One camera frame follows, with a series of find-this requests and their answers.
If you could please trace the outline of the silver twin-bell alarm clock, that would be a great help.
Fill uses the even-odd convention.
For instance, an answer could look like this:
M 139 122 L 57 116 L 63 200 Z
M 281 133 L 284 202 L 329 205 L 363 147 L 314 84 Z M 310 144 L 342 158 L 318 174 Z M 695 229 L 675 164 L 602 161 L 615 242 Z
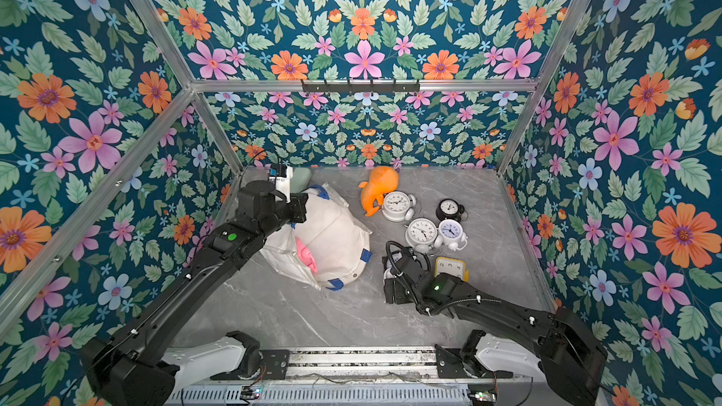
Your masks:
M 390 222 L 409 222 L 415 215 L 415 206 L 417 206 L 417 198 L 413 194 L 394 191 L 385 196 L 382 213 Z

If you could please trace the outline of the black yellow square clock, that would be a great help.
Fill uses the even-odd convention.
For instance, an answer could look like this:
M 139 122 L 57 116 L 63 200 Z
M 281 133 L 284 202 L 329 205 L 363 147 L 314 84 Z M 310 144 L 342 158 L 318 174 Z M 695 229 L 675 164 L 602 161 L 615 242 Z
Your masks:
M 434 263 L 434 275 L 440 276 L 440 274 L 449 274 L 450 276 L 458 277 L 464 282 L 468 282 L 469 272 L 466 263 L 460 259 L 443 256 L 437 257 Z

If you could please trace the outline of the pink alarm clock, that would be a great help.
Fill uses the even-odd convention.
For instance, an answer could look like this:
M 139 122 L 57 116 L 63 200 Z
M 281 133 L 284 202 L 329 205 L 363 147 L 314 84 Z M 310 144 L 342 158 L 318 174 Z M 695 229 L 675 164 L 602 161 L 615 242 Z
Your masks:
M 297 256 L 299 257 L 300 261 L 310 269 L 312 274 L 316 274 L 318 272 L 318 267 L 316 264 L 316 261 L 313 257 L 312 252 L 310 249 L 302 242 L 301 239 L 295 238 L 296 242 L 296 250 L 297 250 Z

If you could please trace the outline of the white twin-bell alarm clock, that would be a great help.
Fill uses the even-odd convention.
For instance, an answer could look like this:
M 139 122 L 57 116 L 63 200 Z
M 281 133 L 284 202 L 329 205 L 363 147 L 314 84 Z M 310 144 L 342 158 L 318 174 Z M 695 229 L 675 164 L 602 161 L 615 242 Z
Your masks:
M 438 227 L 439 237 L 450 251 L 460 251 L 468 245 L 468 238 L 462 225 L 452 219 L 443 220 Z

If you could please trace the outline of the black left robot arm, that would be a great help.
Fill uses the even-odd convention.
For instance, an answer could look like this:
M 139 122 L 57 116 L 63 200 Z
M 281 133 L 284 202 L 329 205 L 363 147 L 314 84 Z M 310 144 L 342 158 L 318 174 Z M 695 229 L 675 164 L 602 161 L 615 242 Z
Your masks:
M 239 190 L 238 208 L 203 241 L 184 274 L 112 338 L 80 351 L 93 392 L 112 405 L 163 405 L 175 392 L 221 373 L 250 378 L 261 369 L 259 342 L 230 332 L 190 350 L 170 345 L 206 300 L 285 225 L 306 221 L 308 194 L 284 194 L 270 180 Z

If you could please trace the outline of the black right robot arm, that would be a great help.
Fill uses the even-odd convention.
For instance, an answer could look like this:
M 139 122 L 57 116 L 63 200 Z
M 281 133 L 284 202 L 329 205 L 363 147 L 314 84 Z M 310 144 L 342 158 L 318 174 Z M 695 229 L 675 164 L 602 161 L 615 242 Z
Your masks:
M 387 243 L 387 279 L 423 316 L 448 315 L 479 327 L 466 342 L 469 370 L 507 371 L 544 381 L 573 405 L 593 405 L 602 388 L 608 352 L 573 311 L 548 312 L 499 299 L 428 262 L 397 242 Z

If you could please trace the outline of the small black alarm clock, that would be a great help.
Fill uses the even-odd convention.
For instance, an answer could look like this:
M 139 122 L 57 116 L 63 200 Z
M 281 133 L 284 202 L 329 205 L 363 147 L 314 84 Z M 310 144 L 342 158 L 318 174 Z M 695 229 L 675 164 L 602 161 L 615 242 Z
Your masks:
M 466 207 L 452 198 L 442 199 L 436 209 L 435 216 L 439 221 L 453 220 L 461 223 L 468 218 Z

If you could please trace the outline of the white canvas tote bag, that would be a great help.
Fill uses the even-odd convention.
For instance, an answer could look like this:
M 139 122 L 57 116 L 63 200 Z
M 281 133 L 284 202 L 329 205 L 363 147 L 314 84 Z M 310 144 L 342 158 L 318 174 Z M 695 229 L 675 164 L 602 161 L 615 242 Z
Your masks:
M 306 193 L 306 222 L 282 227 L 268 238 L 261 255 L 282 276 L 315 289 L 340 291 L 359 280 L 372 260 L 370 230 L 330 184 L 312 185 Z M 297 256 L 295 238 L 312 252 L 316 274 Z

